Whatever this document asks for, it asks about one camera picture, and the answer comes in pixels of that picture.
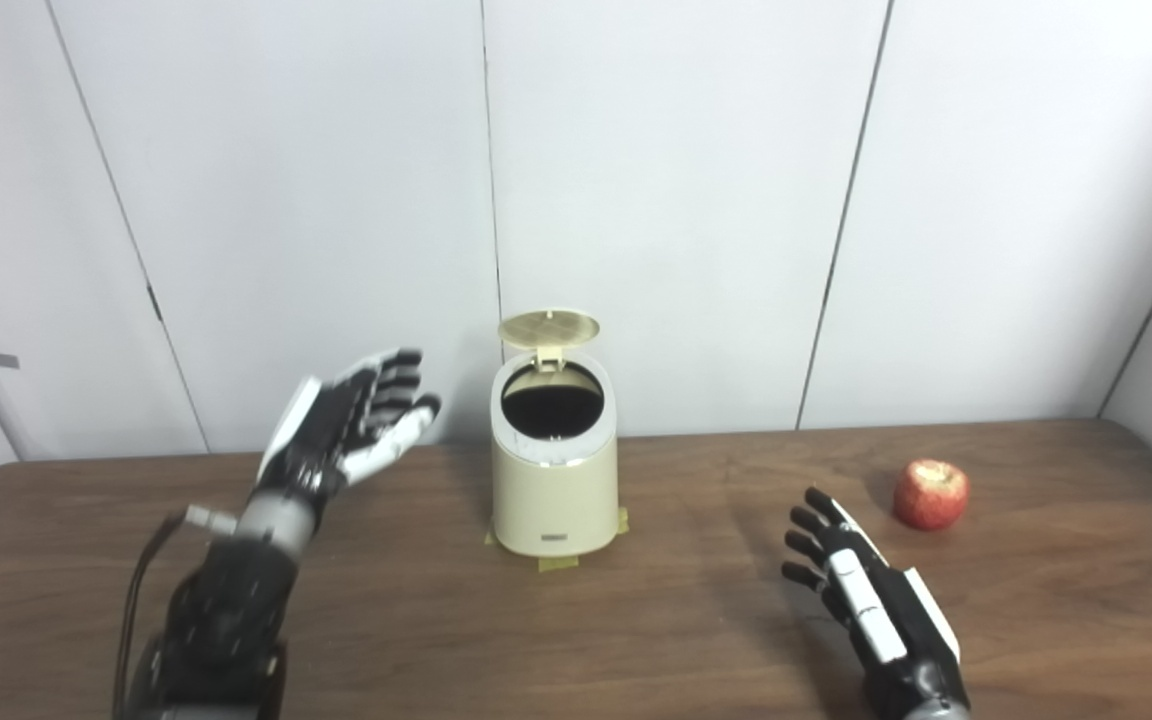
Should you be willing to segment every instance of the apple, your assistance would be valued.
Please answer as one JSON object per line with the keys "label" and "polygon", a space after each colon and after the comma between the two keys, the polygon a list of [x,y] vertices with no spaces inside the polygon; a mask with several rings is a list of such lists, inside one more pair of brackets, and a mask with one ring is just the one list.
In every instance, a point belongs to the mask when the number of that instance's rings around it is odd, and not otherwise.
{"label": "apple", "polygon": [[954,524],[968,506],[968,473],[941,460],[919,458],[905,465],[896,483],[893,510],[919,530]]}

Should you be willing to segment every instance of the yellow tape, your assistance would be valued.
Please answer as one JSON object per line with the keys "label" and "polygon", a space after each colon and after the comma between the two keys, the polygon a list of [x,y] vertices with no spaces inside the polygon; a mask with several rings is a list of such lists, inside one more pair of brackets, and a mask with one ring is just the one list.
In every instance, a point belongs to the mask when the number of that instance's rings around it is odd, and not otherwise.
{"label": "yellow tape", "polygon": [[548,573],[550,570],[566,570],[567,568],[579,568],[579,555],[570,558],[538,558],[536,559],[536,570]]}

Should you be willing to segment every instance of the robotic hand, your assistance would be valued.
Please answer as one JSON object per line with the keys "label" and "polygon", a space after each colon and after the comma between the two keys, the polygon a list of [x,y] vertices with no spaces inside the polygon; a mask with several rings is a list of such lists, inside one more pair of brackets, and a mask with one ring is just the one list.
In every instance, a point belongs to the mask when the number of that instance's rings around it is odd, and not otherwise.
{"label": "robotic hand", "polygon": [[[115,720],[273,720],[282,705],[285,607],[326,503],[378,473],[433,424],[439,400],[417,397],[420,351],[362,359],[332,382],[306,378],[265,450],[242,516],[191,506],[151,539],[132,576],[114,684]],[[219,537],[172,597],[124,702],[127,643],[141,575],[175,526]]]}
{"label": "robotic hand", "polygon": [[814,568],[785,562],[781,574],[812,588],[846,627],[865,669],[864,694],[881,720],[969,720],[958,641],[918,570],[893,570],[833,498],[806,491],[785,544]]}

